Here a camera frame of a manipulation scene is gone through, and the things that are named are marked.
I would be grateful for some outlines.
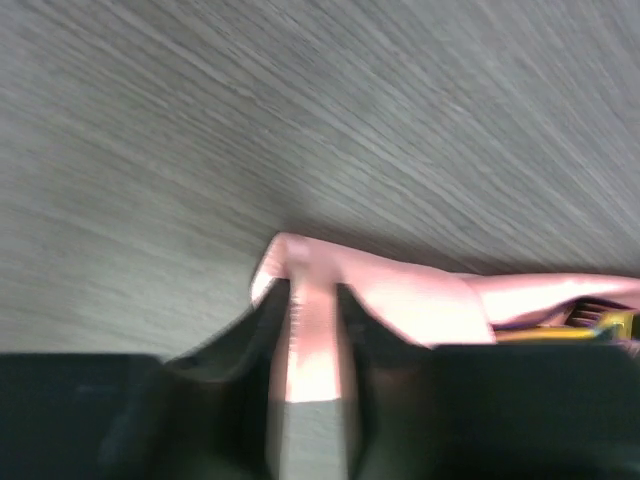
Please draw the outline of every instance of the wood grain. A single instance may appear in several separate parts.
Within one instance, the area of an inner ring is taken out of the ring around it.
[[[0,348],[178,353],[280,229],[639,274],[639,26],[634,0],[1,2]]]

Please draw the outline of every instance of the yellow object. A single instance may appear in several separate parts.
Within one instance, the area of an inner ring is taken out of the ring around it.
[[[615,329],[618,340],[630,340],[634,312],[612,312],[602,315],[593,328],[538,327],[528,330],[496,332],[498,343],[528,342],[536,340],[591,340],[603,331]]]

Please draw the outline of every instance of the pink fabric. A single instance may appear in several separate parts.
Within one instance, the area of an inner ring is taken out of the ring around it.
[[[494,343],[493,326],[544,315],[581,296],[640,308],[640,279],[586,274],[482,277],[397,262],[288,233],[276,235],[256,272],[252,301],[276,278],[292,281],[286,400],[342,395],[336,283],[350,285],[372,316],[407,341],[433,346]]]

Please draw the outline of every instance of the black object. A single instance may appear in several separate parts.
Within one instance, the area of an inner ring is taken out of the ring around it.
[[[640,371],[621,349],[430,350],[336,295],[352,480],[640,479]],[[277,479],[288,301],[276,282],[166,364],[0,356],[0,479]]]

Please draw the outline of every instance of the pink pouch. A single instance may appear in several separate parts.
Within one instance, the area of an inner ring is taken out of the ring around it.
[[[308,237],[280,233],[251,286],[257,304],[275,279],[290,279],[286,401],[344,396],[344,342],[336,284],[389,330],[421,346],[494,343],[494,331],[520,322],[553,322],[558,307],[597,297],[640,308],[640,280],[588,274],[476,276],[379,257]]]

